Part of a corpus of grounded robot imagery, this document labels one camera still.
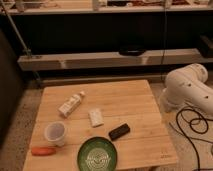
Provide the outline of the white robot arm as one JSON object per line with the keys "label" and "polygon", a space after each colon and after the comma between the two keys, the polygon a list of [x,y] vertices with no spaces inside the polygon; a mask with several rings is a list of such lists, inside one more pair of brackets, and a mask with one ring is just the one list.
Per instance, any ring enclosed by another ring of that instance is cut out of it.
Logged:
{"label": "white robot arm", "polygon": [[180,109],[188,101],[213,115],[213,89],[205,84],[207,79],[207,69],[198,63],[169,72],[159,98],[161,109],[171,112]]}

